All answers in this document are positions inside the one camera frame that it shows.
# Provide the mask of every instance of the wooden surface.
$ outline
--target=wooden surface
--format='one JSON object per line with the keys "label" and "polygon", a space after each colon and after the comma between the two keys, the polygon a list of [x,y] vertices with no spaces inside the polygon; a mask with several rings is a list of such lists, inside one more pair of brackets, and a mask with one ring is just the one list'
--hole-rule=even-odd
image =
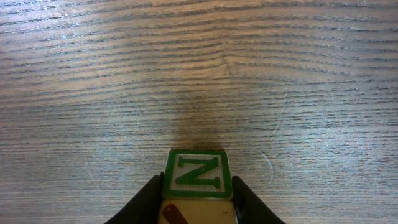
{"label": "wooden surface", "polygon": [[171,147],[287,223],[398,223],[398,2],[3,0],[0,223],[103,223]]}

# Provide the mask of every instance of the green letter n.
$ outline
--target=green letter n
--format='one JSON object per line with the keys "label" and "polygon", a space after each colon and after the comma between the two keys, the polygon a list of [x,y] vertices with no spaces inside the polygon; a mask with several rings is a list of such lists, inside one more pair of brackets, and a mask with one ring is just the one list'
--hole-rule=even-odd
{"label": "green letter n", "polygon": [[203,166],[194,169],[181,177],[175,179],[176,184],[190,184],[190,185],[210,185],[217,189],[220,188],[220,178],[215,177],[214,179],[197,179],[202,174],[205,174],[212,169],[218,167],[218,158],[214,157],[210,160],[207,159],[184,159],[183,157],[178,158],[178,166],[181,167],[186,163],[190,164],[204,164]]}

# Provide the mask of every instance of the green border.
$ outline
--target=green border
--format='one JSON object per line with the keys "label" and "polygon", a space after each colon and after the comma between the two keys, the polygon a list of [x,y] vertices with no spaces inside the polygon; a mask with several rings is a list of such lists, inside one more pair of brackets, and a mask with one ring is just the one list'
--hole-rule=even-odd
{"label": "green border", "polygon": [[[177,154],[204,154],[204,155],[220,155],[221,165],[223,166],[223,177],[225,192],[201,192],[192,190],[170,190],[173,167],[175,162],[175,156]],[[191,198],[225,198],[229,199],[232,197],[232,181],[231,173],[229,172],[228,157],[224,151],[199,151],[199,150],[183,150],[183,149],[172,149],[169,152],[169,158],[167,158],[166,171],[164,175],[163,183],[163,198],[167,197],[191,197]]]}

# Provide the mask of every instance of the wooden table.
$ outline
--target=wooden table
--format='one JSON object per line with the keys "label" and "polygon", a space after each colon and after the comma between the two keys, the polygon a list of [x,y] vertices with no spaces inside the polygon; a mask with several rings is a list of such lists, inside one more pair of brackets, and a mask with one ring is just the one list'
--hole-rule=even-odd
{"label": "wooden table", "polygon": [[287,223],[398,223],[397,3],[2,1],[0,223],[103,223],[172,147]]}

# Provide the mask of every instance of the wooden block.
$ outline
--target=wooden block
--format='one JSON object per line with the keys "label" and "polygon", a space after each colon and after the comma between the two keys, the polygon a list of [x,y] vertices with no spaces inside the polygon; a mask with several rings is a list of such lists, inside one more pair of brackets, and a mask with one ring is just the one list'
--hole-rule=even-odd
{"label": "wooden block", "polygon": [[237,224],[237,221],[234,205],[231,201],[164,200],[160,206],[159,219],[157,223]]}
{"label": "wooden block", "polygon": [[226,153],[172,149],[167,160],[162,196],[164,199],[229,200],[232,184]]}

